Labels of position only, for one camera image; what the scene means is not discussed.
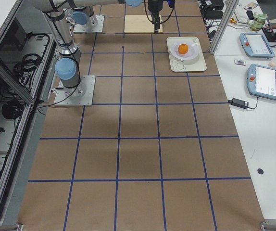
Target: orange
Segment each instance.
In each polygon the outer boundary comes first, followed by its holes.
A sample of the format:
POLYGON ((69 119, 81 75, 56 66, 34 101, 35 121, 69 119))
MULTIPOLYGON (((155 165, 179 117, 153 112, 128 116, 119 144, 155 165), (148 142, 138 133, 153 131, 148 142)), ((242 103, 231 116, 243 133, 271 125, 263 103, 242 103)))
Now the orange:
POLYGON ((180 54, 186 54, 188 52, 188 45, 187 44, 181 44, 178 46, 178 52, 180 54))

